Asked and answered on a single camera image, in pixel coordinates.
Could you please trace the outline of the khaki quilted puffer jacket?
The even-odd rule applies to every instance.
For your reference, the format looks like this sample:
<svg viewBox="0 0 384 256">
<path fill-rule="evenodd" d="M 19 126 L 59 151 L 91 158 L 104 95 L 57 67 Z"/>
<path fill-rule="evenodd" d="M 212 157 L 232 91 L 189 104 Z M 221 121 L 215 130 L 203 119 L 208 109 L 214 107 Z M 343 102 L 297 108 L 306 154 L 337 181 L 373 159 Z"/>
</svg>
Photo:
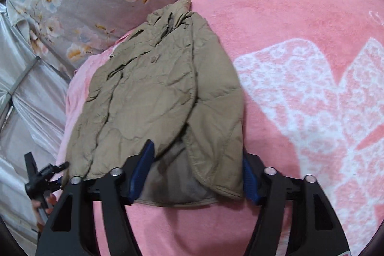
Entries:
<svg viewBox="0 0 384 256">
<path fill-rule="evenodd" d="M 151 13 L 90 81 L 64 174 L 97 179 L 154 144 L 139 203 L 200 206 L 243 196 L 244 94 L 190 0 Z"/>
</svg>

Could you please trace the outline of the pink butterfly pattern blanket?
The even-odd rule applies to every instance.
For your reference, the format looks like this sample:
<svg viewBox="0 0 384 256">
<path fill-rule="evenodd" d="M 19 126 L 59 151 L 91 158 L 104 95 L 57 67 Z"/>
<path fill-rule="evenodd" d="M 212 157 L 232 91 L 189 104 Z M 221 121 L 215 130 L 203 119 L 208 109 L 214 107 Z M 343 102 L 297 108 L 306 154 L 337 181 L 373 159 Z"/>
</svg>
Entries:
<svg viewBox="0 0 384 256">
<path fill-rule="evenodd" d="M 245 146 L 318 178 L 353 255 L 383 221 L 383 0 L 191 0 L 245 90 Z"/>
</svg>

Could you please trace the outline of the silver grey satin curtain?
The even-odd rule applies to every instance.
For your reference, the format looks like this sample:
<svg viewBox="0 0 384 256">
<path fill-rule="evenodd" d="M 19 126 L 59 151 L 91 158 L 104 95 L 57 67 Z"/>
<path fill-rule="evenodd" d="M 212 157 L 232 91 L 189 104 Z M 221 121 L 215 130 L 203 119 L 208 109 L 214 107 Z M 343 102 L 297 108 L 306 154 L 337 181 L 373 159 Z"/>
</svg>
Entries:
<svg viewBox="0 0 384 256">
<path fill-rule="evenodd" d="M 65 126 L 68 80 L 35 55 L 1 6 L 1 217 L 26 253 L 37 228 L 25 193 L 24 155 L 39 167 L 54 163 Z"/>
</svg>

